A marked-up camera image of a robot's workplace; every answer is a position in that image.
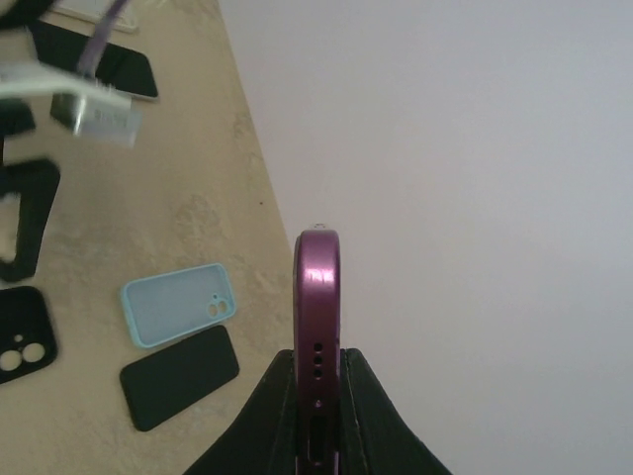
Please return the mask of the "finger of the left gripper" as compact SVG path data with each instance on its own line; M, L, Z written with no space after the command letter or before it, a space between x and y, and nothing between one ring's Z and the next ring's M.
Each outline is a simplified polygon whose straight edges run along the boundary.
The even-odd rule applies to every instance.
M35 275L59 180L59 168L48 157L1 166L1 197L15 194L20 199L16 254L12 261L1 260L2 281Z

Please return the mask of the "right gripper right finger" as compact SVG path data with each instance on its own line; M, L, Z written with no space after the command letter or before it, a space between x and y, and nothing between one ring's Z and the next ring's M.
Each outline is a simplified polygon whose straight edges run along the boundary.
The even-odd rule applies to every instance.
M339 472L450 475L402 419L363 353L349 348L340 356Z

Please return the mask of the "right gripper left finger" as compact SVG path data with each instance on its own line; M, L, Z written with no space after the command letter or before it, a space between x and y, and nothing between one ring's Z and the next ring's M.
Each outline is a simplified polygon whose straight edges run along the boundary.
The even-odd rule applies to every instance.
M293 474L296 415L293 352L279 351L233 423L186 472Z

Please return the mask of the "black smartphone from blue case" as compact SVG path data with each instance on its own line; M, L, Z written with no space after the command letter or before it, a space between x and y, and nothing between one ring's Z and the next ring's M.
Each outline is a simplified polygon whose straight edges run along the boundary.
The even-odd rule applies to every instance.
M135 429L147 432L238 374L228 331L215 326L125 366L120 382Z

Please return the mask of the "silver smartphone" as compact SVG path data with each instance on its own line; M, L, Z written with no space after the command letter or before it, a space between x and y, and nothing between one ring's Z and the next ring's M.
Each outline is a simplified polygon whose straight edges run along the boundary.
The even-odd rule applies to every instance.
M75 72L89 38L43 21L28 26L37 58L44 64ZM150 62L141 52L108 44L96 69L96 78L120 91L145 100L157 100L158 88Z

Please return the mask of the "black cased phone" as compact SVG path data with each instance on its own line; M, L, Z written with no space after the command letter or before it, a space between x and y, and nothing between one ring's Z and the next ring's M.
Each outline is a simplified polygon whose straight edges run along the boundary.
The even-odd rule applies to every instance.
M58 356L43 293L32 286L1 291L1 384L33 374Z

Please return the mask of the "light blue cased phone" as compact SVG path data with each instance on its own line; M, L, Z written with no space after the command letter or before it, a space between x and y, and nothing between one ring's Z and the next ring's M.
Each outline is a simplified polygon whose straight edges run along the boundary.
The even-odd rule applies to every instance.
M228 273L219 263L130 281L120 298L131 339L145 349L220 324L236 311Z

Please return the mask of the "purple edged black smartphone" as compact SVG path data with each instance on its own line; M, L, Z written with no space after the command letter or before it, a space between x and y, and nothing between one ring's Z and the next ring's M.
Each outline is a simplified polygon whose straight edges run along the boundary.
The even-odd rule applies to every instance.
M303 231L294 261L298 474L338 472L340 248L329 229Z

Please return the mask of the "beige phone case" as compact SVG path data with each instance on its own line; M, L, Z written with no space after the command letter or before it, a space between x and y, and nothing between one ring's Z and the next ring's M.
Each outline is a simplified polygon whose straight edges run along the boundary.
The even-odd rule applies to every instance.
M97 25L109 10L109 0L63 0L57 1L51 11L69 18ZM138 18L132 1L118 13L113 29L118 32L133 34L138 30Z

